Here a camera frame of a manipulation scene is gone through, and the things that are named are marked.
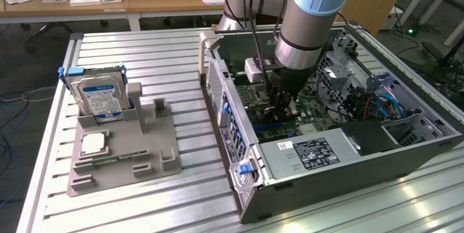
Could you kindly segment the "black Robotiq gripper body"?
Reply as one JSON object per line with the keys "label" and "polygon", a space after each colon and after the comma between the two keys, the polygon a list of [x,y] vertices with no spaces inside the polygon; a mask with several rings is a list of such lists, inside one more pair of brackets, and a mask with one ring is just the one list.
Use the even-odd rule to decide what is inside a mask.
{"label": "black Robotiq gripper body", "polygon": [[269,76],[268,95],[285,95],[296,97],[308,81],[308,70],[277,68]]}

